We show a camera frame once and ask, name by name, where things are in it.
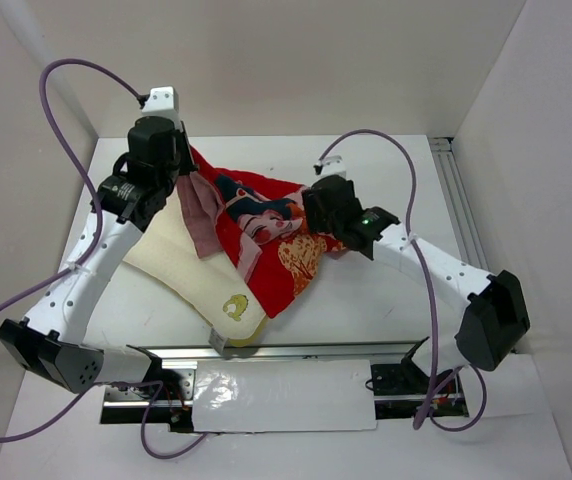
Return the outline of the red printed pillowcase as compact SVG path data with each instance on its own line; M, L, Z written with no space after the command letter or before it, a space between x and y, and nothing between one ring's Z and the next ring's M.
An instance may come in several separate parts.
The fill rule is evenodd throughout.
M199 258L226 254L268 317L283 312L312 282L322 256L346 247L309 231L304 185L209 164L177 179L182 217Z

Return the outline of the cream memory foam pillow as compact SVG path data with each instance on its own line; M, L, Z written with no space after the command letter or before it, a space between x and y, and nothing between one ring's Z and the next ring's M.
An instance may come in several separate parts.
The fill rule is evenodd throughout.
M197 256L177 196L167 201L124 262L175 292L234 347L251 344L268 321L225 253Z

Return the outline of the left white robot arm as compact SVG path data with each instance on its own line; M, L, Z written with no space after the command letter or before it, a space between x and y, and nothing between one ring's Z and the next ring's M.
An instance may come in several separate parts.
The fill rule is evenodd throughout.
M84 342L95 307L126 254L165 208L177 179L196 170L183 122L148 113L127 135L128 149L97 188L67 261L20 321L0 326L0 341L27 371L80 394L95 384L127 384L142 399L155 397L175 374L147 350L98 347Z

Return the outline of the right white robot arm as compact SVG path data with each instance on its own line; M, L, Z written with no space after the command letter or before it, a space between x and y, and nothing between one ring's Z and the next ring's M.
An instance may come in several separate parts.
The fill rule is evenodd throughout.
M363 208L352 181L325 177L304 191L303 204L311 232L330 234L426 287L431 311L442 301L459 315L456 333L440 336L433 326L429 338L409 352L402 379L410 390L426 391L437 375L458 367L491 372L528 332L524 294L514 274L468 265L413 234L390 212Z

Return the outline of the white cover plate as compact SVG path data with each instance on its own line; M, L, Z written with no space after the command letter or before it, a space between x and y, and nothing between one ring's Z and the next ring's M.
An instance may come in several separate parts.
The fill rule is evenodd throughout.
M369 431L377 426L366 360L209 361L198 365L200 433Z

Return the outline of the aluminium side rail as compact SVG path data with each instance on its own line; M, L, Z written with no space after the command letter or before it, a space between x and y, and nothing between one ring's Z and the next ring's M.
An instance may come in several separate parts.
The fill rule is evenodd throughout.
M428 143L464 261L489 271L472 209L456 162L451 137L429 137Z

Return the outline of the aluminium front rail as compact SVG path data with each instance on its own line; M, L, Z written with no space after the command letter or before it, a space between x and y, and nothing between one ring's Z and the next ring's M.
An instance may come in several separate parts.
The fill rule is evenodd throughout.
M225 347L222 353L210 346L144 347L145 353L165 360L171 359L312 359L339 357L403 357L415 346L408 342L366 342L326 344L283 344L247 347Z

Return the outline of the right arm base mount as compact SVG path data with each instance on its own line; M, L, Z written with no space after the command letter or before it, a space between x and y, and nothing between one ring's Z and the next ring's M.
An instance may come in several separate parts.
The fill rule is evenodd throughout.
M409 419L415 416L428 391L428 375L412 362L416 350L427 338L408 343L365 344L370 361L370 378L365 388L373 393L377 420ZM464 417L468 414L458 377L434 396L431 408L437 417Z

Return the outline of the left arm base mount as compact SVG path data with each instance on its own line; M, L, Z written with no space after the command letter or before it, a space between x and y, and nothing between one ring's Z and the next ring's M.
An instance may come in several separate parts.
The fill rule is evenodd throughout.
M195 395L198 357L194 349L133 348L152 363L144 376L147 386L106 386L99 423L166 426L170 432L194 432L192 407Z

